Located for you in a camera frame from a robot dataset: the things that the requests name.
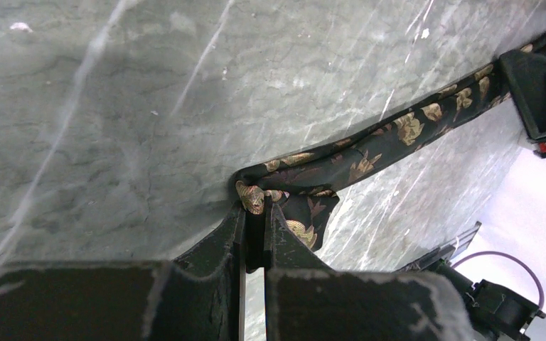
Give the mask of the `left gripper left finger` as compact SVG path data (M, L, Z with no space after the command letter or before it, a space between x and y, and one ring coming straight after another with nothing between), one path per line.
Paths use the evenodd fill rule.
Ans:
M165 261L0 267L0 340L239 340L245 211Z

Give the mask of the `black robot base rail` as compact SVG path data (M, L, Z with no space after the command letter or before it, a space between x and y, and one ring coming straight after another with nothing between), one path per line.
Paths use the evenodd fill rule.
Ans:
M438 261L451 261L468 249L474 237L480 230L481 225L482 223L477 221L472 228L466 230L449 242L440 245L436 249L429 251L418 259L406 264L402 268L396 270L396 272L425 271Z

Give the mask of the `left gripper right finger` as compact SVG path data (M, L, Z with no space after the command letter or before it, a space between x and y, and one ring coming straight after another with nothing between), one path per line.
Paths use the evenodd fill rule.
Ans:
M268 204L264 233L268 340L472 340L450 281L428 271L337 271Z

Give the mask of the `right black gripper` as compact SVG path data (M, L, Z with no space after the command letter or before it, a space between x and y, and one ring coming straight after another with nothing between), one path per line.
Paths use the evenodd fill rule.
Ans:
M543 141L533 153L546 158L546 56L511 50L499 63L528 138Z

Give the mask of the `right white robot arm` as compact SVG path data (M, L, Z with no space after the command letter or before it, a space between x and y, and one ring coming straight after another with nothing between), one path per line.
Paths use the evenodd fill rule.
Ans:
M546 158L546 57L512 50L499 62L528 142L536 156ZM475 340L546 340L542 288L538 303L533 303L505 286L487 280L474 283L441 259L428 269L449 279L461 294Z

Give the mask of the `black gold patterned tie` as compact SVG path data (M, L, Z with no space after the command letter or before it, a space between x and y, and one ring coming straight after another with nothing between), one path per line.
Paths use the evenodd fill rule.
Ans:
M351 136L239 170L234 186L246 212L248 251L262 248L272 203L281 208L300 241L312 251L320 249L340 190L469 123L509 96L501 64L494 60Z

